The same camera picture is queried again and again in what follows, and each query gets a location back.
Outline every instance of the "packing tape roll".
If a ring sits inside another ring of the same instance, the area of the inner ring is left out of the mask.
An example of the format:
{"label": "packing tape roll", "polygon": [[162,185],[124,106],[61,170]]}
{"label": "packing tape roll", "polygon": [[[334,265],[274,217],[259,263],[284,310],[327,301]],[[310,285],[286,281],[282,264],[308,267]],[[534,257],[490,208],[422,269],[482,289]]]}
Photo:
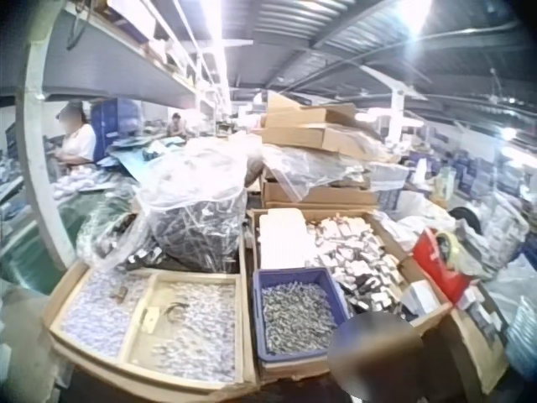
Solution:
{"label": "packing tape roll", "polygon": [[459,240],[452,233],[437,233],[436,242],[441,248],[441,252],[447,267],[450,269],[455,269],[456,263],[458,262],[459,253],[461,252]]}

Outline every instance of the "woman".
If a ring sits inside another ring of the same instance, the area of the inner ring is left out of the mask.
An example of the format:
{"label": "woman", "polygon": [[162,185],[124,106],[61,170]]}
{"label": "woman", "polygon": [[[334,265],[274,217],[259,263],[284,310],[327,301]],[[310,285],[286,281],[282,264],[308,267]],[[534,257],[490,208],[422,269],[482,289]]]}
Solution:
{"label": "woman", "polygon": [[88,124],[82,102],[69,102],[56,118],[60,120],[66,135],[61,149],[56,150],[55,157],[71,166],[92,163],[96,136]]}
{"label": "woman", "polygon": [[186,140],[185,122],[181,119],[181,115],[179,115],[178,113],[174,113],[171,119],[172,120],[169,123],[168,128],[166,129],[168,137],[178,136],[181,137],[183,140]]}

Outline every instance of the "tray of small parts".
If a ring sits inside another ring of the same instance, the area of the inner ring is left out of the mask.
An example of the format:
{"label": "tray of small parts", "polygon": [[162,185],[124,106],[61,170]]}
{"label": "tray of small parts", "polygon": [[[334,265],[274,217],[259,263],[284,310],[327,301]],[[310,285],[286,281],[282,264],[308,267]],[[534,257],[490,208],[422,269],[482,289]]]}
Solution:
{"label": "tray of small parts", "polygon": [[257,270],[253,275],[258,356],[282,363],[326,355],[347,311],[325,268]]}
{"label": "tray of small parts", "polygon": [[[250,210],[254,267],[263,262],[260,252],[260,218],[268,210]],[[451,309],[451,304],[434,281],[405,253],[393,237],[364,211],[301,210],[310,239],[296,239],[306,245],[309,258],[305,267],[327,268],[356,312],[388,311],[409,321],[420,333],[435,327]],[[412,283],[426,280],[430,294],[438,300],[425,315],[417,316],[402,303]]]}
{"label": "tray of small parts", "polygon": [[88,270],[50,321],[56,341],[140,380],[242,383],[239,275]]}

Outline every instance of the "blue plastic crate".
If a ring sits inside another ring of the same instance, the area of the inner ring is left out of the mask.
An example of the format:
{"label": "blue plastic crate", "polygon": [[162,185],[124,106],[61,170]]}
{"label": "blue plastic crate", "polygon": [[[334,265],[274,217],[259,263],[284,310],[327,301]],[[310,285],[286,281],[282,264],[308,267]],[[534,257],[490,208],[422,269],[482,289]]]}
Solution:
{"label": "blue plastic crate", "polygon": [[323,350],[309,351],[297,354],[269,354],[265,339],[265,323],[263,318],[263,294],[262,289],[280,284],[288,284],[299,281],[303,284],[317,284],[327,295],[334,321],[339,327],[347,320],[345,307],[339,297],[336,285],[330,276],[328,269],[316,267],[310,269],[283,269],[283,270],[257,270],[253,274],[253,303],[255,314],[255,327],[258,340],[258,356],[266,363],[283,363],[300,359],[312,359],[328,353],[328,348]]}

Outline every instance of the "white pillar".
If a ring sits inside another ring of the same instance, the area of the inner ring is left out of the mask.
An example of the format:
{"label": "white pillar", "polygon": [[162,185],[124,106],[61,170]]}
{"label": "white pillar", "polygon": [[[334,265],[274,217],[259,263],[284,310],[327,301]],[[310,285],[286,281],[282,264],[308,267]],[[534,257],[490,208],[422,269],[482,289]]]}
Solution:
{"label": "white pillar", "polygon": [[386,144],[396,144],[401,140],[404,117],[404,92],[392,90],[392,112],[389,121],[388,137]]}
{"label": "white pillar", "polygon": [[71,267],[76,254],[52,197],[43,145],[43,75],[50,33],[65,1],[42,0],[36,6],[25,48],[25,64],[16,95],[19,162],[39,234],[61,270]]}

